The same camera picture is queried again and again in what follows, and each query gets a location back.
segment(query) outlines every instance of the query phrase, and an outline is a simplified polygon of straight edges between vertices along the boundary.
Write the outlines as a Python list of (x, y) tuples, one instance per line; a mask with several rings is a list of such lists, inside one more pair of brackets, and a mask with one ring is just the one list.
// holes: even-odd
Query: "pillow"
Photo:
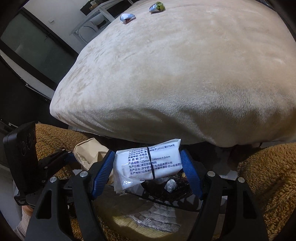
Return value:
[(296, 43), (255, 0), (139, 1), (79, 54), (50, 112), (98, 135), (221, 147), (296, 133)]

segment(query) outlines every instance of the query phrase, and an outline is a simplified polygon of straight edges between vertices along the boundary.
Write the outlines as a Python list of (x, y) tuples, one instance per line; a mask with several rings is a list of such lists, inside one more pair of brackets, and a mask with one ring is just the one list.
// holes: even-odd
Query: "person's hand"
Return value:
[(24, 212), (31, 217), (33, 214), (33, 209), (31, 208), (31, 206), (27, 205), (27, 206), (22, 206), (22, 209), (24, 210)]

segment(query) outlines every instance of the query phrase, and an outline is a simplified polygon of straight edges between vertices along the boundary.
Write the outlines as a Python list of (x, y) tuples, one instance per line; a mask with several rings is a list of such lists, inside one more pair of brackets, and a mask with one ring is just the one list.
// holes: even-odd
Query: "white package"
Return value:
[(113, 163), (114, 191), (178, 173), (182, 169), (180, 143), (181, 139), (173, 139), (151, 147), (117, 151)]

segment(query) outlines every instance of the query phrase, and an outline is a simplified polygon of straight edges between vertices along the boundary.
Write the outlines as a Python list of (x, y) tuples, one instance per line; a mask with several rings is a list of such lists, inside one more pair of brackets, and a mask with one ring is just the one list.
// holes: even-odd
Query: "black rubber band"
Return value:
[(153, 168), (153, 164), (152, 164), (152, 161), (151, 161), (149, 147), (147, 147), (147, 153), (148, 153), (148, 157), (149, 157), (149, 161), (150, 161), (150, 165), (151, 165), (152, 176), (153, 176), (153, 179), (155, 179), (155, 173), (154, 173), (154, 168)]

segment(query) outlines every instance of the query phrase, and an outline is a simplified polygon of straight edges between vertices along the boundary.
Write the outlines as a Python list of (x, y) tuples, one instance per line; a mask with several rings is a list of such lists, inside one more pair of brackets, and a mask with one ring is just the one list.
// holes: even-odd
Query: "candy wrapper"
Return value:
[(162, 2), (157, 2), (149, 8), (150, 13), (162, 12), (164, 10), (165, 10), (165, 6), (163, 5)]
[(169, 193), (173, 192), (177, 188), (177, 183), (174, 179), (170, 179), (167, 184), (165, 185), (165, 190)]
[(127, 24), (135, 18), (136, 18), (136, 16), (133, 14), (124, 13), (121, 15), (120, 20), (123, 21), (124, 24)]

